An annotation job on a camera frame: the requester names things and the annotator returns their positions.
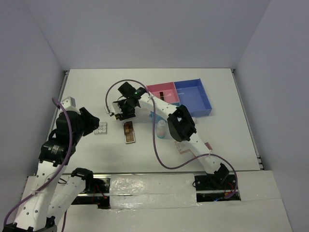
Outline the black gold lipstick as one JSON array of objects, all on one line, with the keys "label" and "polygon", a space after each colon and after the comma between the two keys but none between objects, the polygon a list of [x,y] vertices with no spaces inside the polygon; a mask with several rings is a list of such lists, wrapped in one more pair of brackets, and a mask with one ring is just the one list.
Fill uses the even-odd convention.
[{"label": "black gold lipstick", "polygon": [[122,115],[121,114],[116,114],[115,115],[115,119],[122,121]]},{"label": "black gold lipstick", "polygon": [[163,100],[163,101],[165,100],[165,96],[164,96],[164,92],[163,91],[159,92],[159,96],[160,96],[161,100]]}]

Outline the silver white pan palette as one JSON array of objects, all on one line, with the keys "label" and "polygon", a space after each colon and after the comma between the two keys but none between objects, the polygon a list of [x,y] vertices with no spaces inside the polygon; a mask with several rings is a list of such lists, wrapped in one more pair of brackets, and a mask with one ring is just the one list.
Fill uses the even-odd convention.
[{"label": "silver white pan palette", "polygon": [[107,122],[100,122],[96,130],[94,130],[95,135],[107,134]]}]

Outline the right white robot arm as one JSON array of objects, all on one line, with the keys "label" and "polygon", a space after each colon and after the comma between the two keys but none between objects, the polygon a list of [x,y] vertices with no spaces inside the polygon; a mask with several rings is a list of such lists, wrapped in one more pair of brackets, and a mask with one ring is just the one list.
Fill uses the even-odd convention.
[{"label": "right white robot arm", "polygon": [[[153,112],[153,147],[157,160],[165,169],[176,170],[194,160],[199,160],[207,174],[210,174],[211,186],[215,189],[221,189],[227,183],[229,175],[228,168],[222,163],[223,159],[215,155],[205,145],[200,138],[195,123],[186,106],[172,105],[160,98],[151,94],[144,85],[140,88],[134,88],[129,79],[119,81],[123,83],[118,91],[121,93],[124,100],[115,101],[112,103],[113,111],[117,120],[125,120],[135,117],[135,108],[144,108]],[[159,157],[155,143],[155,117],[160,116],[167,121],[168,129],[171,137],[179,142],[185,144],[189,150],[194,154],[194,158],[176,167],[166,166]]]}]

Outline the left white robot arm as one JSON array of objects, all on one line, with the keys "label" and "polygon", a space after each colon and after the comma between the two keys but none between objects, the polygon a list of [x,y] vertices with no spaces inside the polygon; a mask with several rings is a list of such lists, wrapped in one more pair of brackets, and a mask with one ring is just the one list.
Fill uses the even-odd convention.
[{"label": "left white robot arm", "polygon": [[4,222],[5,232],[55,232],[67,209],[81,192],[95,186],[93,172],[76,168],[59,193],[55,193],[59,179],[79,140],[99,126],[99,119],[84,107],[59,114],[56,128],[42,145],[34,190],[21,201],[21,211],[14,222]]}]

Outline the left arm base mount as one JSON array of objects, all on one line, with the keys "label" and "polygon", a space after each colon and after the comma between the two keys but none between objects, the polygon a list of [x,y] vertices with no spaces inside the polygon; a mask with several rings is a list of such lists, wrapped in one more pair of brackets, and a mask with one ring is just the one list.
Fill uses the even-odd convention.
[{"label": "left arm base mount", "polygon": [[96,205],[98,209],[110,209],[109,187],[109,178],[90,178],[90,184],[86,185],[72,205]]}]

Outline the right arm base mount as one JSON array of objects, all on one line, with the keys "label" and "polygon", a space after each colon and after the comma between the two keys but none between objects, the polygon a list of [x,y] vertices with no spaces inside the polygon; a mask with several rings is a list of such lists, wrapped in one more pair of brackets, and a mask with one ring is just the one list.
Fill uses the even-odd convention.
[{"label": "right arm base mount", "polygon": [[236,193],[225,199],[225,196],[232,193],[236,186],[236,179],[230,174],[222,184],[216,184],[213,175],[195,175],[192,186],[196,189],[197,202],[220,202],[220,201],[239,201],[240,195]]}]

